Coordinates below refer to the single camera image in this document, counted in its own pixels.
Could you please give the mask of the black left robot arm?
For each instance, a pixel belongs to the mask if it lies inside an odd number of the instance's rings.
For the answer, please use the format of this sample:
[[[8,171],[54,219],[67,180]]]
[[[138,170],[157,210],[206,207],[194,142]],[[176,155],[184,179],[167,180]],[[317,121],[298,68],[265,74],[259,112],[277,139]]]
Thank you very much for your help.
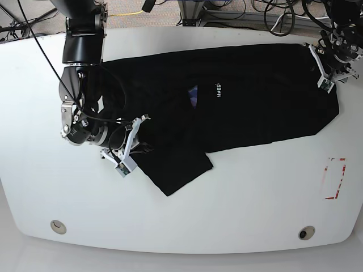
[[[323,27],[319,55],[327,79],[336,82],[354,75],[352,63],[362,59],[362,1],[323,1],[331,21]]]

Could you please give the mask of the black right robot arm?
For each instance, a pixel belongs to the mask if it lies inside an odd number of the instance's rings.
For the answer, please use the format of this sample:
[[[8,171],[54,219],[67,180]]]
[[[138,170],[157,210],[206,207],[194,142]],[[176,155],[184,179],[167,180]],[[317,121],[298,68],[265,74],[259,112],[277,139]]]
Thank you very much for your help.
[[[154,88],[141,59],[104,62],[108,7],[104,1],[54,1],[65,16],[66,32],[59,76],[62,137],[73,145],[91,143],[111,156],[153,150],[151,138],[137,126]]]

